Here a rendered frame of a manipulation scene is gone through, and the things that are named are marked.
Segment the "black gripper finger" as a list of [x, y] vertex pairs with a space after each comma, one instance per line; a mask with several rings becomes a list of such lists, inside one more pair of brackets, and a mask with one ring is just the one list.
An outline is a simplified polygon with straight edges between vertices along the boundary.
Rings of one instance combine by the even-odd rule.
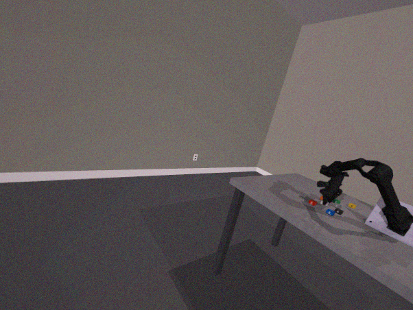
[[330, 197], [328, 197], [328, 196], [326, 196], [326, 195], [324, 195], [324, 194], [322, 194], [323, 195], [323, 205], [325, 205], [329, 200], [331, 200], [332, 198], [330, 198]]
[[335, 200], [337, 197], [339, 196], [339, 194], [334, 194], [333, 198], [331, 200], [328, 201], [328, 203], [331, 203], [333, 200]]

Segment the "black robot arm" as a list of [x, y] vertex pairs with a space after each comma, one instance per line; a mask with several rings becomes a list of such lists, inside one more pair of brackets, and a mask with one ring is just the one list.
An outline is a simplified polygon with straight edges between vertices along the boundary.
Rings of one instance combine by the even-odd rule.
[[[362, 169], [364, 165], [374, 167], [366, 172]], [[331, 177], [334, 181], [342, 182], [344, 176], [349, 176], [346, 170], [352, 169], [358, 170], [362, 176], [377, 185], [383, 201], [386, 204], [381, 210], [388, 221], [386, 227], [391, 231], [404, 236], [411, 228], [413, 216], [406, 207], [401, 206], [399, 203], [399, 199], [392, 186], [393, 172], [389, 165], [377, 160], [358, 158], [345, 162], [335, 161], [329, 166], [322, 165], [320, 173]]]

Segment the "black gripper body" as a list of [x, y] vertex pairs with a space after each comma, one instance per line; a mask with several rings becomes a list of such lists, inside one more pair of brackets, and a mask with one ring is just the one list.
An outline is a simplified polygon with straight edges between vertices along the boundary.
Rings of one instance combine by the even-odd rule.
[[320, 189], [319, 192], [321, 194], [324, 194], [324, 195], [332, 198], [334, 194], [338, 194], [338, 193], [339, 193], [339, 195], [342, 194], [342, 190], [339, 189], [340, 186], [342, 186], [341, 182], [337, 182], [337, 181], [334, 181], [334, 180], [330, 179], [329, 180], [329, 187]]

